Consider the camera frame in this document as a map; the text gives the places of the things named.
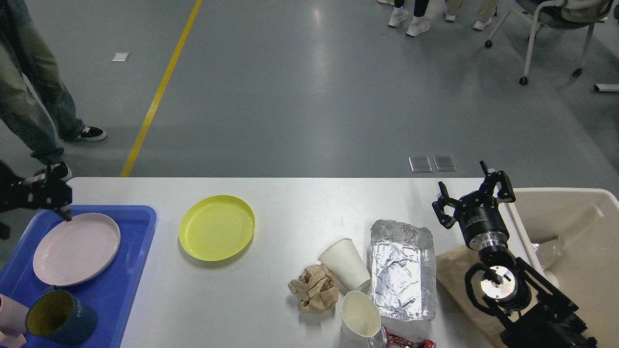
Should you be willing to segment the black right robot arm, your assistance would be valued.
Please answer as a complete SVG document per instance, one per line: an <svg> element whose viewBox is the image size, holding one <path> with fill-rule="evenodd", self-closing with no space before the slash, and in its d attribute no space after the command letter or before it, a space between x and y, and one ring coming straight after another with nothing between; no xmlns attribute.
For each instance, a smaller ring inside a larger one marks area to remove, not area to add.
<svg viewBox="0 0 619 348"><path fill-rule="evenodd" d="M504 171L480 161L484 180L461 198L449 196L446 185L432 203L440 224L458 224L466 247L479 262L464 275L466 295L477 310L502 324L500 339L509 348L594 348L585 337L578 306L544 276L508 248L509 232L499 212L501 203L516 200Z"/></svg>

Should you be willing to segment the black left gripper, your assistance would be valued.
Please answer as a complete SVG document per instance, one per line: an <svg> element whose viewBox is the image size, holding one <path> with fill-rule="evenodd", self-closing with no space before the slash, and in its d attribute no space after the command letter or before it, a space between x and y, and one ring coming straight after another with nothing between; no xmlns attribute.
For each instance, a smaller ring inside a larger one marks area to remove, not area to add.
<svg viewBox="0 0 619 348"><path fill-rule="evenodd" d="M24 178L14 174L3 161L0 163L0 211L18 208L47 209L54 211L65 221L73 219L70 204L73 202L72 188L52 174L39 174ZM7 240L11 228L0 223L0 239Z"/></svg>

